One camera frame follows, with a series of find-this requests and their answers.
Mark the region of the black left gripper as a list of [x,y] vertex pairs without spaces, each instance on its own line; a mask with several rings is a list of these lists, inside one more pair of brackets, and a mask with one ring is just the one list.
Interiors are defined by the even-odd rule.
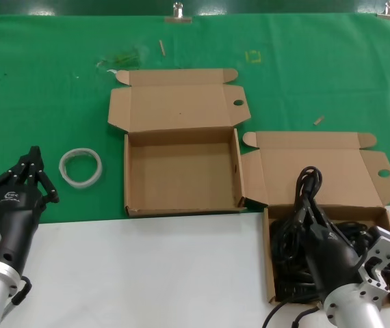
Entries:
[[[38,190],[38,184],[45,195]],[[0,175],[0,187],[0,262],[21,274],[42,212],[48,203],[60,201],[44,171],[38,146],[32,146],[16,165]]]

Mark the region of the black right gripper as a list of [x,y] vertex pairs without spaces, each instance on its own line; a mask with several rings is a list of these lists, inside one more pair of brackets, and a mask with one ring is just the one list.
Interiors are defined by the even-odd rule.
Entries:
[[310,201],[309,195],[295,199],[293,223],[313,280],[313,290],[300,296],[301,303],[323,303],[336,289],[363,282],[359,269],[370,245],[365,224],[334,224],[315,200]]

